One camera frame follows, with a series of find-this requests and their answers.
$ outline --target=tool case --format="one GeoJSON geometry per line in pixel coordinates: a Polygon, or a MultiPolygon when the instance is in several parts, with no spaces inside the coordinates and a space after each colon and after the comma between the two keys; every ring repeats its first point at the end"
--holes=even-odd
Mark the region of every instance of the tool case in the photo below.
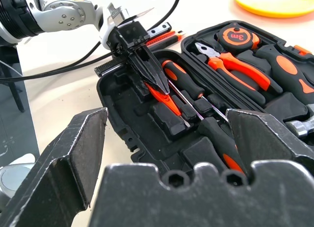
{"type": "MultiPolygon", "coordinates": [[[[297,144],[303,144],[303,142],[307,144],[307,146],[304,145],[304,150],[298,152],[294,150],[297,150],[297,148],[291,147],[284,147],[277,151],[268,151],[265,148],[260,153],[246,151],[247,157],[243,158],[241,156],[241,158],[244,159],[247,168],[254,160],[291,159],[303,165],[306,164],[306,167],[310,170],[311,167],[314,167],[314,153],[312,151],[314,136],[309,134],[301,141],[288,131],[285,124],[292,120],[307,120],[311,116],[307,107],[290,92],[283,92],[281,95],[275,96],[260,91],[251,79],[233,71],[232,74],[260,91],[265,97],[266,104],[258,105],[211,69],[207,65],[207,57],[196,51],[194,44],[200,42],[218,52],[227,52],[217,41],[217,35],[222,28],[231,24],[238,24],[256,34],[261,40],[259,46],[274,45],[296,67],[302,68],[306,79],[314,85],[314,56],[311,53],[299,47],[285,47],[286,41],[243,21],[224,22],[186,37],[181,43],[182,53],[173,50],[158,50],[154,52],[154,55],[158,60],[169,59],[182,67],[197,85],[205,89],[205,96],[222,113],[225,114],[227,109],[240,109],[271,114],[280,122],[279,130],[287,130],[285,133],[293,136],[292,140],[297,144]]],[[[269,63],[265,59],[254,57],[252,50],[246,50],[234,56],[257,67],[265,74],[270,74],[271,67],[269,63]]],[[[218,155],[212,141],[198,132],[197,128],[200,120],[172,90],[170,95],[182,111],[182,117],[188,121],[190,127],[186,127],[182,118],[176,116],[150,94],[148,88],[130,66],[124,66],[114,72],[104,74],[98,82],[97,90],[103,106],[108,108],[109,120],[114,131],[133,152],[131,155],[133,162],[156,164],[161,174],[169,170],[182,170],[187,174],[192,174],[193,167],[199,162],[212,163],[219,172],[226,169],[226,167],[215,163],[218,155]]],[[[228,123],[213,111],[207,101],[204,99],[193,101],[187,92],[181,92],[194,103],[194,107],[204,117],[215,118],[221,131],[234,139],[228,123]]],[[[260,133],[258,129],[250,130],[250,128],[247,128],[247,130],[248,133],[252,133],[253,138],[258,138],[260,133]]]]}

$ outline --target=tool compartment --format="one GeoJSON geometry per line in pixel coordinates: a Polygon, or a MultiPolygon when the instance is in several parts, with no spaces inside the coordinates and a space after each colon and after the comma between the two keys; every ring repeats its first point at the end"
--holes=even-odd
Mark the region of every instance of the tool compartment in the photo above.
{"type": "MultiPolygon", "coordinates": [[[[193,46],[195,42],[209,45],[221,53],[227,52],[218,43],[217,34],[220,29],[232,23],[238,23],[254,32],[261,40],[259,47],[274,45],[297,67],[305,66],[307,80],[314,83],[314,76],[311,77],[314,69],[313,55],[309,53],[300,55],[299,50],[285,47],[284,40],[241,21],[224,22],[186,37],[181,44],[181,54],[172,50],[159,50],[154,52],[154,55],[159,61],[166,58],[182,67],[198,86],[204,88],[204,96],[223,114],[226,113],[227,108],[270,113],[284,126],[287,121],[307,120],[310,117],[307,107],[292,93],[283,92],[280,95],[272,95],[263,92],[252,79],[232,71],[232,74],[256,88],[265,97],[265,105],[259,105],[209,67],[207,56],[197,53],[193,46]]],[[[271,74],[269,63],[260,58],[252,58],[253,55],[255,55],[255,51],[246,50],[235,56],[259,68],[263,73],[271,74]]],[[[161,174],[168,170],[182,170],[191,174],[193,166],[199,162],[212,163],[219,172],[227,169],[224,164],[216,162],[219,157],[212,141],[198,131],[200,120],[172,89],[170,96],[182,112],[182,117],[176,116],[163,103],[154,99],[130,66],[124,66],[115,72],[105,74],[99,80],[97,89],[103,106],[109,110],[109,120],[113,129],[133,152],[131,155],[133,162],[154,163],[158,166],[161,174]],[[190,128],[184,124],[184,120],[190,124],[190,128]]],[[[202,116],[215,118],[222,131],[233,139],[229,125],[212,108],[206,108],[208,105],[203,99],[194,101],[186,91],[181,90],[181,93],[189,98],[198,111],[203,110],[202,116]]],[[[302,140],[310,146],[314,145],[312,134],[302,140]]]]}

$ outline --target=black screwdriver handle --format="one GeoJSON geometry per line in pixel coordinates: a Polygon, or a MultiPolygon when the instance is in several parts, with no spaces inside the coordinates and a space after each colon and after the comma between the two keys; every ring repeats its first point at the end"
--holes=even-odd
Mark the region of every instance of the black screwdriver handle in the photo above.
{"type": "Polygon", "coordinates": [[[199,99],[205,92],[202,87],[195,84],[192,78],[179,65],[171,60],[162,63],[165,74],[181,90],[186,90],[193,100],[199,99]]]}
{"type": "Polygon", "coordinates": [[[266,59],[271,65],[273,79],[303,104],[314,103],[314,87],[307,81],[302,71],[289,59],[280,54],[274,45],[266,45],[256,51],[256,57],[266,59]]]}
{"type": "Polygon", "coordinates": [[[220,128],[215,118],[202,120],[198,131],[210,139],[217,154],[230,169],[245,172],[235,141],[220,128]]]}

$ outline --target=black tool case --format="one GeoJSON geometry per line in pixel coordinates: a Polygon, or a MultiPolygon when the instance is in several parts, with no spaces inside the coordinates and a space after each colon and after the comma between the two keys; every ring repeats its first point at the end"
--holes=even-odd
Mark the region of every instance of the black tool case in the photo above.
{"type": "MultiPolygon", "coordinates": [[[[230,85],[213,69],[210,69],[206,56],[195,51],[193,44],[197,41],[209,45],[219,52],[227,52],[217,42],[217,33],[231,23],[238,23],[257,34],[261,39],[260,45],[275,45],[275,48],[297,67],[302,66],[308,81],[314,84],[313,55],[300,53],[300,50],[294,47],[285,47],[284,40],[242,21],[224,22],[186,37],[181,44],[182,53],[173,50],[159,50],[154,54],[157,59],[167,58],[181,66],[199,86],[206,90],[205,96],[223,113],[226,113],[228,108],[269,113],[282,124],[283,128],[285,128],[286,121],[307,120],[310,117],[307,107],[291,93],[285,92],[280,96],[262,93],[266,98],[266,105],[260,106],[230,85]]],[[[252,54],[251,50],[247,50],[236,57],[268,73],[270,66],[266,60],[252,58],[252,54]]],[[[237,77],[255,87],[254,82],[246,79],[245,76],[237,74],[237,77]]],[[[182,117],[191,125],[190,128],[184,125],[182,118],[154,99],[130,66],[105,74],[100,78],[97,89],[103,106],[108,108],[109,120],[113,129],[125,141],[130,151],[134,152],[131,155],[133,162],[154,163],[158,166],[161,174],[169,170],[182,170],[191,174],[193,166],[199,162],[209,162],[215,165],[214,160],[217,158],[217,154],[212,142],[197,131],[199,119],[173,91],[170,95],[182,111],[182,117]]],[[[211,109],[204,99],[194,101],[194,106],[203,112],[204,117],[213,116],[224,133],[234,137],[229,125],[211,109]]],[[[258,136],[259,132],[252,130],[251,133],[254,132],[256,134],[252,137],[258,136]]],[[[309,135],[304,142],[309,145],[305,150],[310,150],[306,151],[306,153],[308,152],[306,157],[310,158],[310,164],[313,164],[314,154],[312,154],[311,146],[314,145],[314,137],[309,135]]],[[[255,153],[256,156],[250,153],[251,157],[247,158],[246,164],[249,166],[251,160],[254,161],[254,159],[287,158],[297,160],[296,157],[300,158],[293,148],[292,151],[290,148],[290,151],[286,153],[289,154],[287,156],[283,156],[285,153],[282,151],[269,152],[266,150],[267,148],[265,148],[265,152],[255,153]]],[[[221,172],[225,167],[217,167],[217,169],[221,172]]]]}

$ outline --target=table surface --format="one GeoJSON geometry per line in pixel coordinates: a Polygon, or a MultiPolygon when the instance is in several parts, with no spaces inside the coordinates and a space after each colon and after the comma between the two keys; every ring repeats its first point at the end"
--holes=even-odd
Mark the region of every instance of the table surface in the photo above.
{"type": "MultiPolygon", "coordinates": [[[[130,4],[136,2],[136,7],[142,10],[147,6],[155,7],[140,19],[143,26],[149,28],[164,16],[173,1],[133,0],[130,4]]],[[[249,22],[287,40],[287,45],[300,45],[314,50],[314,38],[310,37],[314,30],[314,13],[293,19],[273,19],[251,14],[233,0],[180,0],[177,9],[167,21],[174,30],[183,30],[188,36],[228,20],[249,22]]],[[[44,33],[34,37],[27,44],[18,45],[23,74],[33,75],[68,65],[83,57],[98,40],[99,34],[91,25],[73,31],[44,33]]],[[[171,49],[181,52],[180,44],[172,46],[171,49]]],[[[108,50],[99,47],[89,60],[107,52],[108,50]]],[[[94,73],[94,67],[104,62],[69,73],[25,82],[40,152],[67,126],[75,114],[102,106],[96,90],[98,77],[94,73]]],[[[130,163],[130,156],[125,143],[108,124],[102,170],[107,164],[130,163]]],[[[87,226],[90,213],[91,210],[80,213],[73,226],[87,226]]]]}

